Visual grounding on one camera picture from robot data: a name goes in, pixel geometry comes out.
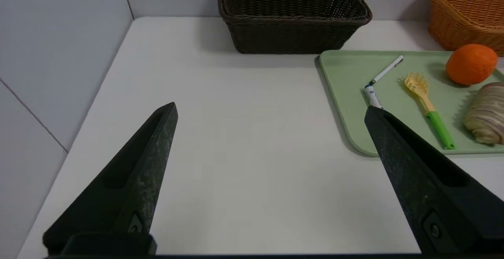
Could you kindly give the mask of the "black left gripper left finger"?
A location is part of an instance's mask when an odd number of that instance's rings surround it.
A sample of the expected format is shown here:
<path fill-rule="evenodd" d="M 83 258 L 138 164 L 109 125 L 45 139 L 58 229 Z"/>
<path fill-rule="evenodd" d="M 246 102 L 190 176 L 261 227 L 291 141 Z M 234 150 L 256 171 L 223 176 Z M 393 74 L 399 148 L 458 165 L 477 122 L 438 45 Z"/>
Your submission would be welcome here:
<path fill-rule="evenodd" d="M 43 234 L 49 255 L 154 255 L 150 234 L 178 110 L 155 110 Z"/>

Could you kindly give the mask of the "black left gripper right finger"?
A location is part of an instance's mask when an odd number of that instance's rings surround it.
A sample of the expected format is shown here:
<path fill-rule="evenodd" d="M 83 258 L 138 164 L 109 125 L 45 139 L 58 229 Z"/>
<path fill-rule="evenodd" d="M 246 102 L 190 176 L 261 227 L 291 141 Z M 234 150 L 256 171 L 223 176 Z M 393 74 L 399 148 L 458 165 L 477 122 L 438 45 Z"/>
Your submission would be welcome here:
<path fill-rule="evenodd" d="M 386 110 L 364 123 L 422 254 L 503 255 L 498 196 Z"/>

